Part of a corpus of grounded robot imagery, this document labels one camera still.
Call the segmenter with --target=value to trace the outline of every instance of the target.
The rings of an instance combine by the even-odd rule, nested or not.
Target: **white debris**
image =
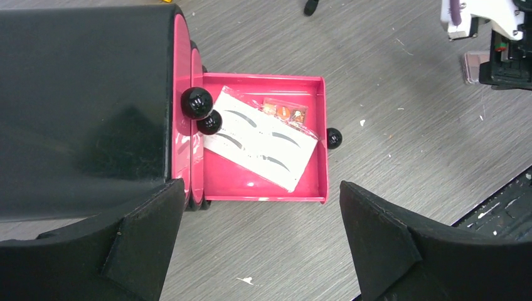
[[[252,277],[246,277],[246,278],[244,278],[244,279],[242,279],[242,278],[237,278],[237,280],[244,281],[245,283],[247,283],[247,284],[249,284],[249,285],[254,285],[254,284],[251,283],[251,280],[253,280]]]

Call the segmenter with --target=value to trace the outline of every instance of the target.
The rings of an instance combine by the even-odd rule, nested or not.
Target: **orange item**
[[[279,108],[277,108],[277,116],[282,120],[287,120],[290,118],[290,110],[287,107],[280,105]]]

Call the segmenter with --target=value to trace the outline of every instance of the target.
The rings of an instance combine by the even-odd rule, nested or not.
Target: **black ball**
[[[186,117],[193,120],[200,120],[209,116],[213,106],[213,97],[204,88],[186,89],[181,96],[181,110]]]
[[[335,149],[342,144],[342,133],[339,130],[330,127],[327,129],[327,148]]]
[[[196,125],[204,135],[214,135],[221,129],[221,115],[213,110],[207,118],[196,121]]]

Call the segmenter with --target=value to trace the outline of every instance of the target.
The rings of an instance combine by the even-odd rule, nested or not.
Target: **gray floor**
[[[0,8],[156,0],[4,0]],[[438,1],[180,0],[210,71],[320,75],[330,153],[328,204],[215,203],[186,213],[161,300],[351,300],[358,292],[338,206],[340,180],[451,224],[532,165],[531,94],[465,86]],[[0,224],[34,238],[69,221]],[[252,277],[253,285],[238,278]]]

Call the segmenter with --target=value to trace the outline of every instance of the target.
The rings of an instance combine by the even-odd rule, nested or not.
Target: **black foam piece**
[[[360,282],[356,300],[526,300],[532,295],[532,241],[453,228],[350,182],[341,184],[340,208]]]
[[[0,300],[159,300],[184,207],[173,180],[35,240],[0,242]]]

